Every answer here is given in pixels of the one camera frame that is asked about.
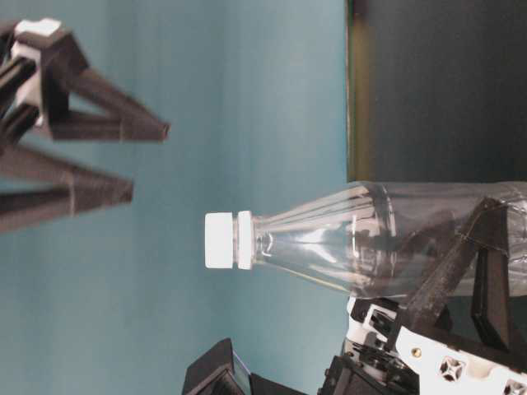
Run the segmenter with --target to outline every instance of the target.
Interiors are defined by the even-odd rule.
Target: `screw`
[[[421,351],[421,349],[420,349],[420,348],[414,348],[414,349],[412,350],[412,356],[413,356],[414,358],[421,358],[421,356],[422,356],[422,351]]]

